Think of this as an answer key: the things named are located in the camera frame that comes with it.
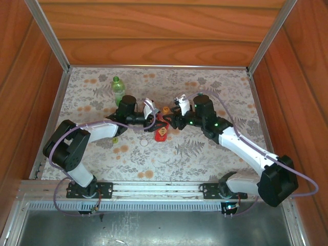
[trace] metal mounting plate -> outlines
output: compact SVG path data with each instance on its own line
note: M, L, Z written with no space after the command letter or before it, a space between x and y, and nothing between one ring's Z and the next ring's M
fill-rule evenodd
M203 183L202 187L204 199L238 199L238 194L234 193L231 197L226 198L220 195L219 183ZM246 193L239 193L240 199L247 199Z
M98 182L97 183L97 189L101 191L101 198L102 199L111 199L112 194L113 194L113 183L110 182ZM81 194L76 193L74 186L72 183L68 184L67 187L67 193L66 193L66 198L93 198L93 199L98 199L99 198L99 192L96 192L94 196L92 197L84 197Z

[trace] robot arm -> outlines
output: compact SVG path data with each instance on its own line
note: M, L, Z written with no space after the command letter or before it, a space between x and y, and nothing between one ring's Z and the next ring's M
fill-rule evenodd
M257 175L240 175L230 172L222 177L218 184L222 198L242 192L259 195L267 204L276 207L298 188L294 173L278 166L266 157L270 156L290 168L294 168L293 161L288 156L278 157L260 148L241 134L236 134L230 122L216 116L213 102L208 96L198 95L194 98L195 112L189 106L185 95L176 99L176 105L177 107L171 109L173 114L163 117L174 129L182 130L186 125L200 127L207 138L233 151L257 173ZM241 141L240 137L263 151L265 156Z
M154 108L152 101L146 99L147 103ZM66 171L77 183L78 191L90 197L96 190L97 179L83 165L81 161L87 144L106 137L115 137L126 131L126 127L118 126L115 122L125 125L143 125L147 127L154 120L151 115L152 110L145 105L143 112L135 112L136 99L133 96L124 96L115 113L108 116L112 121L104 121L95 126L82 127L71 134L65 140L59 143L53 154L53 162ZM155 120L153 127L147 131L155 131L166 123ZM70 120L64 120L54 134L51 136L43 149L43 154L49 157L55 143L70 129L76 127L76 124Z

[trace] plastic bottle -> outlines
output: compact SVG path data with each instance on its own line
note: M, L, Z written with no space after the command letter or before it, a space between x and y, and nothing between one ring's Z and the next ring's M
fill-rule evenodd
M123 81L117 76L113 77L112 90L115 95L115 103L118 106L119 102L122 100L122 97L125 95L125 86Z
M168 137L168 128L170 125L163 119L163 115L166 115L169 113L170 113L169 107L164 107L162 112L158 113L157 119L165 122L166 126L155 131L155 141L157 141L157 142L164 142Z

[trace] green bottle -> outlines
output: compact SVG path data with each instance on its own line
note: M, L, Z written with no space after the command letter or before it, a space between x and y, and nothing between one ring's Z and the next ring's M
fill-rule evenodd
M122 100L122 97L125 95L125 86L123 81L117 76L113 77L112 90L115 95L115 103L118 106L119 102Z

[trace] cable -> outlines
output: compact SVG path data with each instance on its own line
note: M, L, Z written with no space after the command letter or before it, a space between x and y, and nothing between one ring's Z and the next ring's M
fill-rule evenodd
M219 97L219 95L218 95L217 93L214 93L214 92L209 91L209 90L201 90L201 91L199 91L199 92L197 92L197 93L195 93L195 94L193 94L193 95L190 95L190 96L184 98L183 100L188 100L189 98L193 98L193 97L195 97L195 96L197 96L197 95L199 95L199 94L202 94L202 93L208 93L208 94L211 94L211 95L213 95L215 98L217 98L217 99L220 101L220 103L221 103L222 106L224 107L225 111L227 112L227 115L229 116L229 118L230 118L230 120L231 120L231 123L232 123L233 128L234 128L234 130L235 130L235 132L236 132L237 137L238 137L242 142L244 142L247 146L249 146L250 148L252 148L253 150L255 150L255 151L256 151L257 153L259 153L260 155L264 156L265 158L269 159L270 161L276 163L277 165L279 165L279 166L281 166L281 167L287 169L288 171L290 171L290 172L292 172L292 173L294 173L294 174L296 174L296 175L298 175L298 176L304 178L305 180L309 181L309 182L312 183L312 184L314 185L314 187L315 187L315 189L314 189L313 191L311 191L311 192L292 194L291 197L312 196L312 195L316 194L316 193L319 191L319 186L318 186L318 184L317 184L313 179L311 179L311 178L307 177L306 175L304 175L304 174L302 174L302 173L300 173L300 172L298 172L298 171L296 171L296 170L294 170L294 169L292 169L292 168L286 166L285 164L279 162L278 160L276 160L276 159L274 159L274 158L268 156L265 152L262 152L262 151L261 151L260 149L258 149L256 146L254 146L253 144L251 144L250 142L248 142L246 139L244 139L243 136L240 135L240 133L239 133L239 131L238 131L237 124L235 124L235 121L234 121L232 115L230 114L228 108L226 107L226 105L224 104L223 100Z
M97 125L101 125L101 124L115 124L115 125L119 125L119 126L123 126L123 127L126 127L126 128L130 128L130 129L133 129L133 130L147 130L151 127L153 127L153 125L155 125L155 122L156 122L156 113L155 113L155 110L153 109L153 107L145 100L145 99L142 99L142 101L151 109L152 113L153 113L153 116L154 116L154 120L153 122L147 126L147 127L132 127L132 126L129 126L129 125L125 125L125 124L122 124L122 123L119 123L119 122L114 122L114 121L111 121L111 120L100 120L100 121L95 121L95 122L91 122L91 123L87 123L87 124L82 124L82 125L79 125L79 126L76 126L74 128L72 128L71 130L69 130L68 132L66 132L63 136L61 136L58 141L55 143L55 145L53 146L52 150L50 151L50 155L49 155L49 164L54 167L54 168L57 168L59 169L61 172L63 172L71 181L72 183L74 184L75 181L74 179L61 167L55 165L53 162L52 162L52 156L56 150L56 148L58 147L58 145L61 143L61 141L63 141L65 139L65 137L67 137L69 134L71 134L72 132L76 131L77 129L80 129L80 128L83 128L83 127L91 127L91 126L97 126Z
M246 209L246 210L244 210L244 211L242 211L242 212L240 212L238 214L234 214L232 217L236 217L236 216L239 216L239 215L242 215L242 214L245 214L245 213L249 212L251 209L253 209L253 207L255 207L255 204L257 203L258 198L259 198L259 196L256 197L254 203L248 209Z
M87 214L87 215L85 215L85 214L71 214L71 213L67 213L67 212L65 212L65 211L63 211L63 210L61 210L60 208L59 208L59 206L58 206L58 204L57 204L57 193L58 193L58 190L59 190L59 186L64 182L64 180L66 180L66 179L69 179L69 177L65 177L65 178L63 178L58 184L57 184L57 186L56 186L56 188L55 188L55 191L54 191L54 193L53 193L53 204L54 204L54 206L55 206L55 208L59 211L59 212L61 212L62 214L64 214L64 215L67 215L67 216L71 216L71 217L90 217L90 216L96 216L96 215L100 215L100 214L109 214L110 213L110 211L108 211L108 212L96 212L96 213L89 213L89 214ZM101 193L100 193L100 196L99 196L99 199L98 199L98 201L97 201L97 203L96 203L96 205L95 205L95 207L96 206L99 206L100 205L100 202L101 202Z

